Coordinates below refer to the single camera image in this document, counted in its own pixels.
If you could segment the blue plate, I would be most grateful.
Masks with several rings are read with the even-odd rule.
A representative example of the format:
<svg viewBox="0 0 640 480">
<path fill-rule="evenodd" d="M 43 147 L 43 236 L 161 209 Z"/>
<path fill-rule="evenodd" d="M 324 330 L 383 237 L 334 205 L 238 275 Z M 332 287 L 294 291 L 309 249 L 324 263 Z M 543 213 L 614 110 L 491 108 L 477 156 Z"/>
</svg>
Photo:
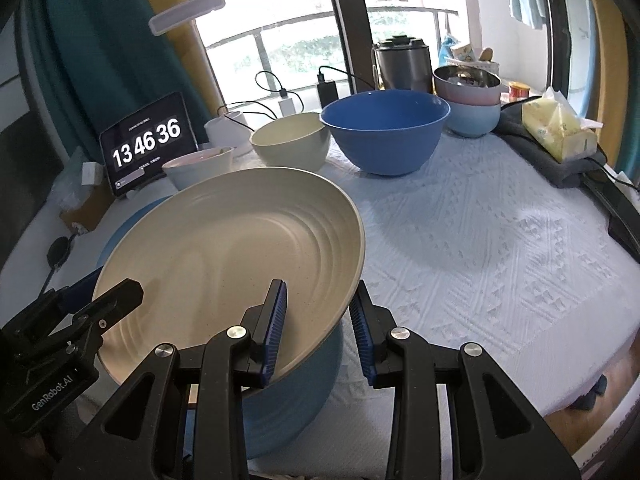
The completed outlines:
<svg viewBox="0 0 640 480">
<path fill-rule="evenodd" d="M 336 326 L 290 376 L 244 396 L 244 438 L 250 460 L 283 448 L 314 421 L 335 385 L 342 348 L 343 330 Z"/>
</svg>

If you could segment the light blue bowl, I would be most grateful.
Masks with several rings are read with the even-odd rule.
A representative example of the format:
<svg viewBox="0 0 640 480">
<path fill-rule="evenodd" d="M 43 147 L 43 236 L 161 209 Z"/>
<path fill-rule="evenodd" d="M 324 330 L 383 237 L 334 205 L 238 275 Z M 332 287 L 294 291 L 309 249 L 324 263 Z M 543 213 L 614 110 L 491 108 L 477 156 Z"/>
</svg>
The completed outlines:
<svg viewBox="0 0 640 480">
<path fill-rule="evenodd" d="M 464 138 L 475 139 L 490 133 L 498 125 L 501 107 L 496 105 L 469 105 L 448 101 L 450 114 L 446 126 Z"/>
</svg>

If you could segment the brown cardboard box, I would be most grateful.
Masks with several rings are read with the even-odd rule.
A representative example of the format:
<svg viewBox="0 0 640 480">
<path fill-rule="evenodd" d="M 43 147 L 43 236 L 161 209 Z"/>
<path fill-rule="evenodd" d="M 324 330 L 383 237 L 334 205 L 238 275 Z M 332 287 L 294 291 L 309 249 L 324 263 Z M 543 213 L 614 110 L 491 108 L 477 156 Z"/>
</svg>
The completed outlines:
<svg viewBox="0 0 640 480">
<path fill-rule="evenodd" d="M 111 188 L 106 181 L 94 186 L 89 197 L 77 209 L 60 213 L 62 222 L 70 232 L 86 234 L 93 231 L 114 202 Z"/>
</svg>

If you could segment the white desk lamp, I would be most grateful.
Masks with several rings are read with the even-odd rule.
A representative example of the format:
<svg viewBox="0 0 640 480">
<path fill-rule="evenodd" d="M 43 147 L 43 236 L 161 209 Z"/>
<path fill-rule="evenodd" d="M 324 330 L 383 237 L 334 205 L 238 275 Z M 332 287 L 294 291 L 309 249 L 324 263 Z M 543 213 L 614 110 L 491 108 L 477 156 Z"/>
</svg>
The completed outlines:
<svg viewBox="0 0 640 480">
<path fill-rule="evenodd" d="M 186 62 L 193 83 L 206 98 L 216 99 L 215 117 L 204 125 L 208 143 L 213 147 L 233 148 L 233 157 L 239 158 L 253 151 L 250 128 L 242 112 L 229 112 L 221 101 L 217 81 L 194 21 L 201 16 L 220 10 L 224 0 L 186 0 L 152 16 L 149 28 L 154 36 L 163 36 L 176 30 L 172 40 Z"/>
</svg>

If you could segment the beige ridged plate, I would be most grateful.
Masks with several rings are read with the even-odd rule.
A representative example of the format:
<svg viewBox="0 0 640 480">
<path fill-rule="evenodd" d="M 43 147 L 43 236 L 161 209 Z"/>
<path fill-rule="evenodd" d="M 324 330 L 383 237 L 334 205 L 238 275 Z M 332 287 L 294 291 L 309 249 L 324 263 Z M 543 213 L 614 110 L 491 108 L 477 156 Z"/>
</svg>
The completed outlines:
<svg viewBox="0 0 640 480">
<path fill-rule="evenodd" d="M 265 299 L 288 288 L 274 376 L 293 373 L 341 321 L 360 280 L 366 238 L 354 201 L 303 170 L 253 168 L 186 188 L 140 219 L 107 258 L 106 292 L 130 278 L 137 309 L 108 330 L 99 353 L 123 382 L 158 344 L 205 344 Z"/>
</svg>

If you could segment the dark grey folded cloth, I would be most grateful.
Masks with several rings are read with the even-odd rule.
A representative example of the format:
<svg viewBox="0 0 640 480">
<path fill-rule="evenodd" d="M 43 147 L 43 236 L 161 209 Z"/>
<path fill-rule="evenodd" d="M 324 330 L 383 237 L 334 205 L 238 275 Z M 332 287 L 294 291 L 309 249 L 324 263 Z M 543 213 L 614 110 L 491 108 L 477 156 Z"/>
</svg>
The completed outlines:
<svg viewBox="0 0 640 480">
<path fill-rule="evenodd" d="M 596 171 L 608 160 L 601 148 L 589 157 L 557 162 L 522 124 L 522 103 L 506 104 L 500 113 L 494 133 L 529 162 L 555 188 L 578 188 L 580 176 Z"/>
</svg>

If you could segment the steel electric cooker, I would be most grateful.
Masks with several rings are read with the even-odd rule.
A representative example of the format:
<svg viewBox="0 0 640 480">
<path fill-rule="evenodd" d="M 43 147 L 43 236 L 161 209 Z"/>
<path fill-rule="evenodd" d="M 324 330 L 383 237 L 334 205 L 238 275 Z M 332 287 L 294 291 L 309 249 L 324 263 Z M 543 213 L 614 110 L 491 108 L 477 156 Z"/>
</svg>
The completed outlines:
<svg viewBox="0 0 640 480">
<path fill-rule="evenodd" d="M 431 53 L 421 39 L 398 35 L 372 46 L 373 71 L 385 90 L 433 92 Z"/>
</svg>

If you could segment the teal curtain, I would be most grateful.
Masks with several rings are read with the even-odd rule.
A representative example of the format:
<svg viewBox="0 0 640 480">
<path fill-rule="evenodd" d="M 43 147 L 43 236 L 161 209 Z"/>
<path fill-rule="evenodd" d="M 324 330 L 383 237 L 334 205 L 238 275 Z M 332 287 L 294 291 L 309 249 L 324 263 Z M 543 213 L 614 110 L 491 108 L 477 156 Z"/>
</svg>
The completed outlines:
<svg viewBox="0 0 640 480">
<path fill-rule="evenodd" d="M 99 162 L 99 135 L 171 92 L 198 143 L 212 117 L 169 40 L 149 28 L 149 0 L 24 0 L 35 80 L 64 154 Z"/>
</svg>

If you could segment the large blue bowl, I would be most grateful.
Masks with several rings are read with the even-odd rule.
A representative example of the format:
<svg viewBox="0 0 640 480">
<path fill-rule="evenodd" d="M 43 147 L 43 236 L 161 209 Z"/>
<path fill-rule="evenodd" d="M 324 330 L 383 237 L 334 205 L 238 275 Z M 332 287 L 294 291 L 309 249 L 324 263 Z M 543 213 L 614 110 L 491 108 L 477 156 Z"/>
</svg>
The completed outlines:
<svg viewBox="0 0 640 480">
<path fill-rule="evenodd" d="M 360 92 L 320 113 L 335 142 L 360 170 L 401 177 L 419 170 L 433 155 L 450 105 L 431 93 L 411 90 Z"/>
</svg>

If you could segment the small white box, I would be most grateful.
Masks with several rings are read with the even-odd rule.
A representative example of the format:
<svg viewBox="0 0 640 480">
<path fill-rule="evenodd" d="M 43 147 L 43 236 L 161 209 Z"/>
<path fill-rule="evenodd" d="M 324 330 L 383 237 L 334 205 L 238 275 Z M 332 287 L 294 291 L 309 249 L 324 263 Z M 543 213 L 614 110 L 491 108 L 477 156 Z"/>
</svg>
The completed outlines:
<svg viewBox="0 0 640 480">
<path fill-rule="evenodd" d="M 98 186 L 104 180 L 104 167 L 98 162 L 84 162 L 81 167 L 81 185 Z"/>
</svg>

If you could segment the tablet showing clock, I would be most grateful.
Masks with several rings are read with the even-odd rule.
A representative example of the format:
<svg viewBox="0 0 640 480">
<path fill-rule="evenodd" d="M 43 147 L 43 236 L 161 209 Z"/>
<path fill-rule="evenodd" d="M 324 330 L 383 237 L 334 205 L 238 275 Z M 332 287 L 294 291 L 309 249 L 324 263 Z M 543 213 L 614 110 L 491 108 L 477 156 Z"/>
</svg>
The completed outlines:
<svg viewBox="0 0 640 480">
<path fill-rule="evenodd" d="M 122 118 L 101 132 L 99 141 L 115 197 L 162 176 L 165 162 L 198 149 L 180 92 Z"/>
</svg>

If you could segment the beige bowl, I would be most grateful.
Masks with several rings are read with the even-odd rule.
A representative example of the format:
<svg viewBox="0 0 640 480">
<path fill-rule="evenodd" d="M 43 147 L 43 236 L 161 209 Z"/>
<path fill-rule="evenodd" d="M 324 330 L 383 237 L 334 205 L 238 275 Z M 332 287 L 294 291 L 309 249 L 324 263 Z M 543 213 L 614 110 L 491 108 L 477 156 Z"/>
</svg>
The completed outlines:
<svg viewBox="0 0 640 480">
<path fill-rule="evenodd" d="M 266 166 L 317 172 L 328 156 L 330 132 L 318 113 L 299 113 L 258 128 L 250 144 Z"/>
</svg>

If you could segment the orange small jar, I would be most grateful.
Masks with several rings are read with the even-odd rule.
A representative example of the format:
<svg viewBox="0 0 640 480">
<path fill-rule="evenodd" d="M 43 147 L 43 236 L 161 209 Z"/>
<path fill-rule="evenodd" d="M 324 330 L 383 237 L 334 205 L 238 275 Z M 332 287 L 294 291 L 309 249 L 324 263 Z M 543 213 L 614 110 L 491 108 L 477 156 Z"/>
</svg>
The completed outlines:
<svg viewBox="0 0 640 480">
<path fill-rule="evenodd" d="M 521 81 L 510 81 L 508 83 L 509 101 L 518 102 L 529 98 L 530 87 Z"/>
</svg>

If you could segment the black power adapter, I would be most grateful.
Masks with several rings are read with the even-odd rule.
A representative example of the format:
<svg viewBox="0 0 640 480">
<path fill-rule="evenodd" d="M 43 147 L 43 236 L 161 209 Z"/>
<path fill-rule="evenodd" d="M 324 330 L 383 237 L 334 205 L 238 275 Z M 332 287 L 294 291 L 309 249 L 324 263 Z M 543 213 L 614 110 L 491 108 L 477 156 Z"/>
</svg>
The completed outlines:
<svg viewBox="0 0 640 480">
<path fill-rule="evenodd" d="M 322 108 L 338 100 L 337 86 L 334 80 L 327 80 L 322 73 L 317 75 L 317 93 Z"/>
</svg>

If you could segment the white pink strawberry bowl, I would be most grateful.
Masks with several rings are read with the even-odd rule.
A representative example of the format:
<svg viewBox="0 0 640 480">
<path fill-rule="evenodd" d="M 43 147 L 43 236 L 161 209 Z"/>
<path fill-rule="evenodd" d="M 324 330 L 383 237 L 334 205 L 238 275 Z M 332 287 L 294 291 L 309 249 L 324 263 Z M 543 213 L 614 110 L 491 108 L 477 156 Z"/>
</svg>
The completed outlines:
<svg viewBox="0 0 640 480">
<path fill-rule="evenodd" d="M 232 170 L 233 148 L 208 148 L 182 155 L 162 166 L 178 191 Z"/>
</svg>

